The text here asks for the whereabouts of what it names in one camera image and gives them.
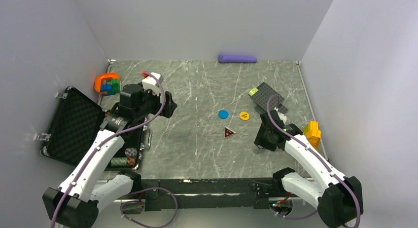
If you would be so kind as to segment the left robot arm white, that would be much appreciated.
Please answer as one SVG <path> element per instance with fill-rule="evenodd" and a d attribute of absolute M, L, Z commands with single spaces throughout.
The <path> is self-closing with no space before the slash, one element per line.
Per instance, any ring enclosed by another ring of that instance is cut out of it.
<path fill-rule="evenodd" d="M 41 154 L 74 166 L 42 200 L 51 226 L 90 228 L 98 214 L 116 198 L 136 198 L 142 190 L 134 169 L 142 155 L 149 114 L 170 118 L 177 105 L 158 84 L 124 86 L 109 111 L 74 87 L 65 90 Z"/>

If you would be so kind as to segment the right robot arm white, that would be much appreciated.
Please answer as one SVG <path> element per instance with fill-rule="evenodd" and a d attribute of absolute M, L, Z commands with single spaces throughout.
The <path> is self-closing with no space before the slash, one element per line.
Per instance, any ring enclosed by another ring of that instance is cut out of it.
<path fill-rule="evenodd" d="M 260 118 L 255 145 L 270 151 L 285 151 L 313 179 L 310 182 L 287 167 L 272 175 L 273 192 L 278 196 L 291 193 L 304 199 L 329 228 L 346 227 L 350 221 L 355 221 L 354 227 L 358 227 L 364 213 L 361 182 L 333 167 L 297 126 L 285 125 L 278 112 L 265 112 Z"/>

